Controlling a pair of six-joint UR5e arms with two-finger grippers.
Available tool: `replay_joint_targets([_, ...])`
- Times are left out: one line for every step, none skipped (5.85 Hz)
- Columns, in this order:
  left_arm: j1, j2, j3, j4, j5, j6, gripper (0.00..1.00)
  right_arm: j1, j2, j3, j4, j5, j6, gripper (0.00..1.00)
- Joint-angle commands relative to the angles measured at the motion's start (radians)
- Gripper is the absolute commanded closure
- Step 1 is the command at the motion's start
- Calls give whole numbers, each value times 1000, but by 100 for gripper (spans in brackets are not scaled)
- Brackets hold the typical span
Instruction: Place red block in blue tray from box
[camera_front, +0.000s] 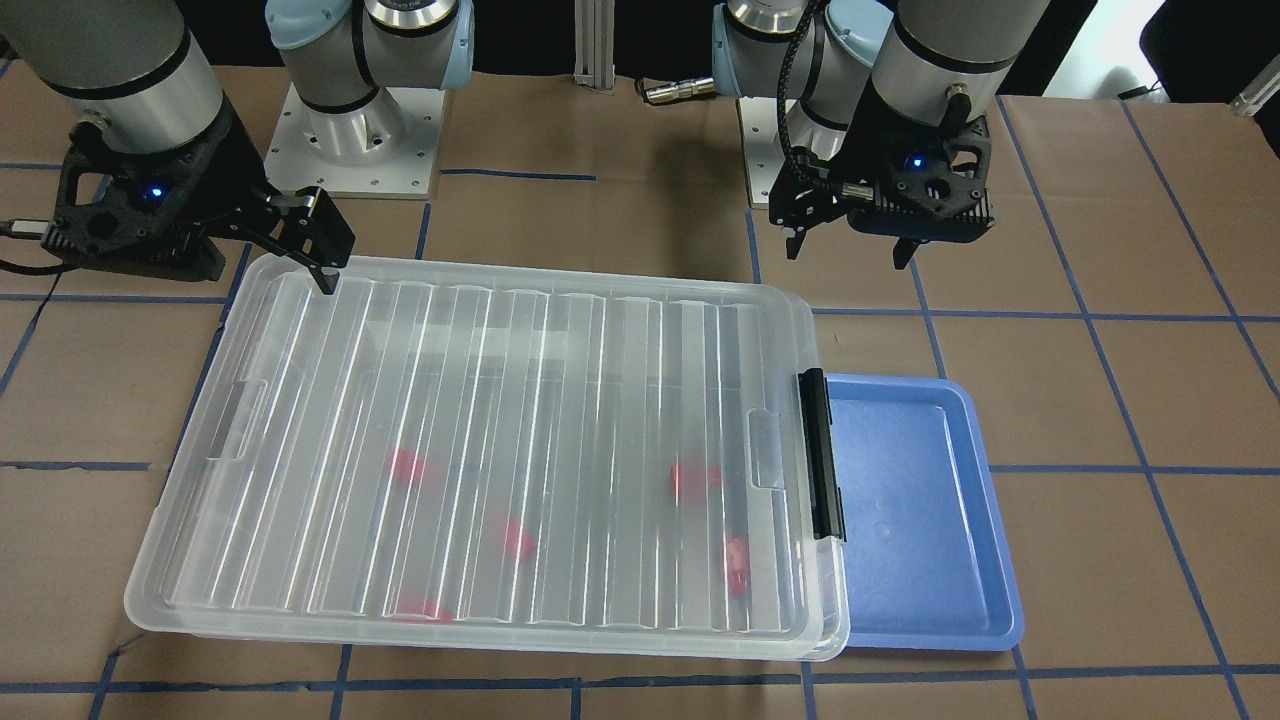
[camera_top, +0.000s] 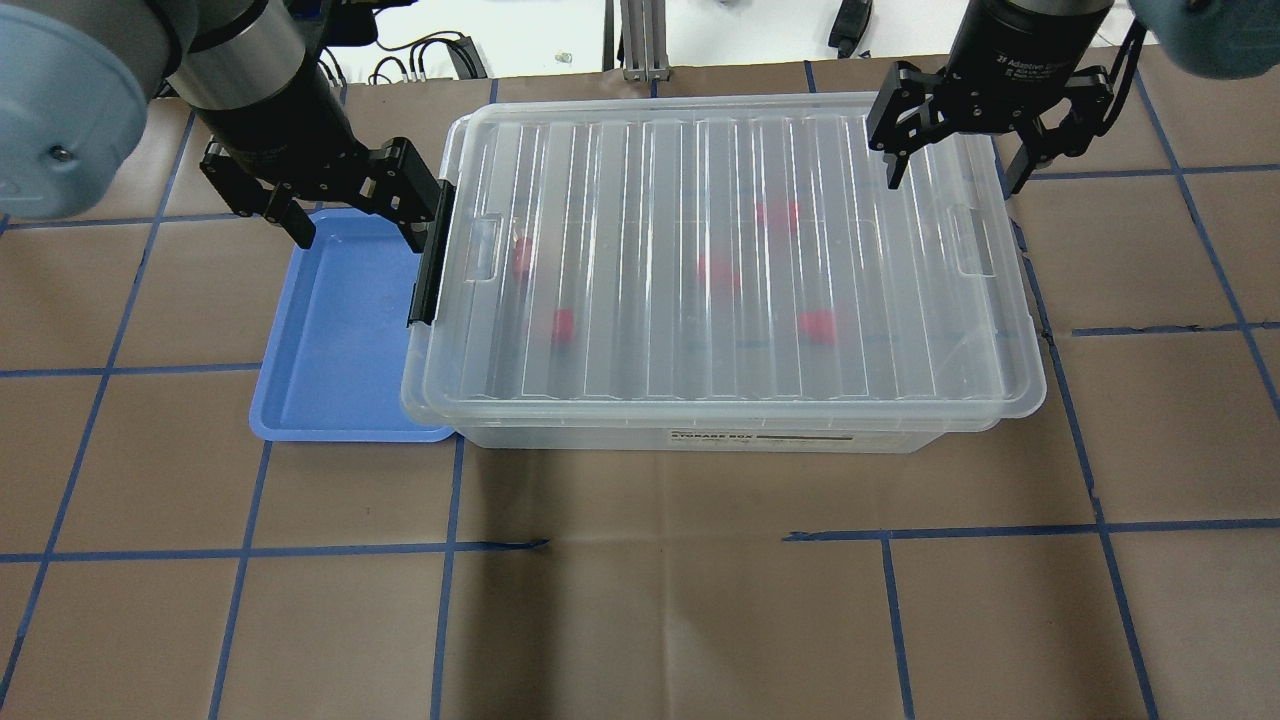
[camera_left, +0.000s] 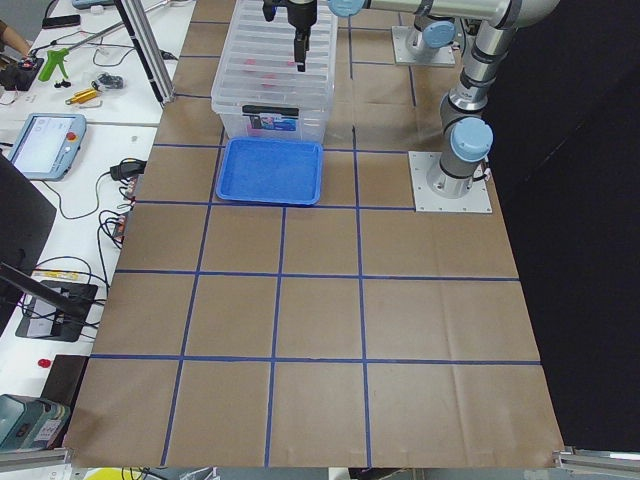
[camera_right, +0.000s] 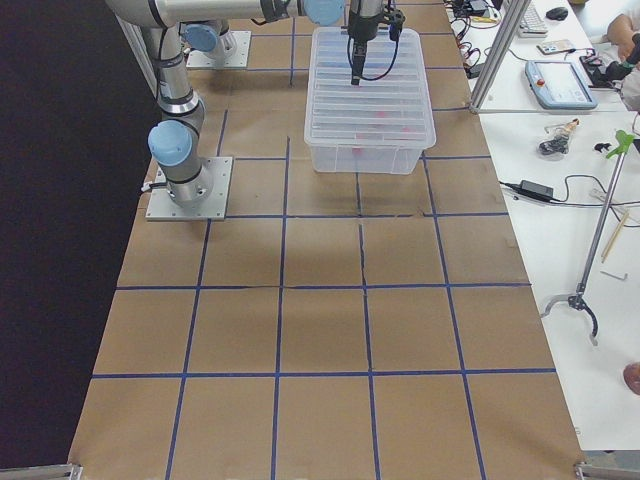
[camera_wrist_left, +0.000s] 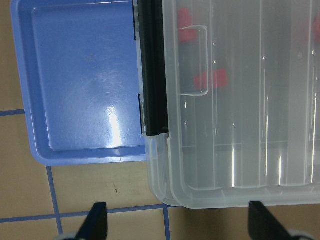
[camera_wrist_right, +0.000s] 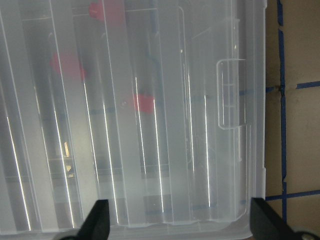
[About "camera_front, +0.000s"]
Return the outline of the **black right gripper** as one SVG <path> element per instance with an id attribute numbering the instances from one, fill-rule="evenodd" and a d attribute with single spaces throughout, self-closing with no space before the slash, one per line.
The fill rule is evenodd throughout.
<path id="1" fill-rule="evenodd" d="M 278 193 L 228 96 L 211 126 L 172 160 L 179 182 L 168 196 L 177 210 L 164 236 L 165 263 L 221 263 L 211 238 L 238 240 L 300 264 L 320 293 L 337 292 L 355 232 L 323 187 Z"/>

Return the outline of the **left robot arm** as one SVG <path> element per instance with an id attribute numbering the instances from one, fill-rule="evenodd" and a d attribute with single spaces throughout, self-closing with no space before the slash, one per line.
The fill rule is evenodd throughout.
<path id="1" fill-rule="evenodd" d="M 1044 1 L 724 1 L 713 12 L 719 94 L 773 102 L 782 156 L 768 195 L 788 259 L 846 222 L 895 238 L 904 269 L 928 243 L 997 222 L 987 110 Z"/>

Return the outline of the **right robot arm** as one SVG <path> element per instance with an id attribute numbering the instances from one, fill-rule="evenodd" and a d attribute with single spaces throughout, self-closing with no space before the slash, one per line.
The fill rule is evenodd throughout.
<path id="1" fill-rule="evenodd" d="M 49 219 L 10 219 L 46 266 L 212 282 L 218 240 L 251 243 L 337 291 L 356 243 L 332 192 L 371 172 L 394 195 L 424 155 L 408 100 L 467 85 L 471 1 L 269 1 L 264 24 L 297 97 L 300 151 L 259 152 L 173 1 L 5 1 L 3 37 L 76 118 Z"/>

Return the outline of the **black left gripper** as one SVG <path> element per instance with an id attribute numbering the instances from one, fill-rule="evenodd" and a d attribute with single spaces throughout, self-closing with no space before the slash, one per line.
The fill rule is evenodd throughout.
<path id="1" fill-rule="evenodd" d="M 782 165 L 768 197 L 769 223 L 783 229 L 785 252 L 799 259 L 806 232 L 856 211 L 877 209 L 877 191 L 868 179 L 846 178 L 835 160 L 849 133 L 847 122 L 836 122 L 809 110 L 778 110 L 777 142 Z M 906 269 L 922 240 L 897 238 L 893 268 Z"/>

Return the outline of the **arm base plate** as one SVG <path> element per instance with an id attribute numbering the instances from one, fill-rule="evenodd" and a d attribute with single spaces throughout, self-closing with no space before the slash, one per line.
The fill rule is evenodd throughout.
<path id="1" fill-rule="evenodd" d="M 785 161 L 778 141 L 776 100 L 737 97 L 736 108 L 748 201 L 753 209 L 765 210 L 776 177 Z"/>
<path id="2" fill-rule="evenodd" d="M 436 177 L 448 94 L 383 88 L 344 114 L 307 106 L 289 87 L 265 154 L 282 191 L 316 186 L 334 199 L 428 200 Z"/>

